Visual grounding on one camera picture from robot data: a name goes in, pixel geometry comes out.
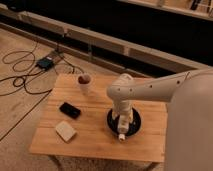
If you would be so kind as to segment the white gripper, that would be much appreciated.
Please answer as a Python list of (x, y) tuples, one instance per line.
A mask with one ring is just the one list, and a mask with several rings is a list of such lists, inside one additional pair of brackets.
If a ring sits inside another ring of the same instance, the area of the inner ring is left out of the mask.
[(129, 124), (133, 123), (133, 109), (130, 100), (113, 102), (112, 119), (115, 120), (120, 115), (126, 116)]

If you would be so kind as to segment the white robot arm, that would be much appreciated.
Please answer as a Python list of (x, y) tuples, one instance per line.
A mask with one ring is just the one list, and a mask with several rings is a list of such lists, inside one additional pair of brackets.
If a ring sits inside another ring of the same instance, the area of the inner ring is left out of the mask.
[(213, 67), (137, 84), (129, 74), (107, 87), (118, 132), (128, 130), (133, 100), (168, 104), (164, 171), (213, 171)]

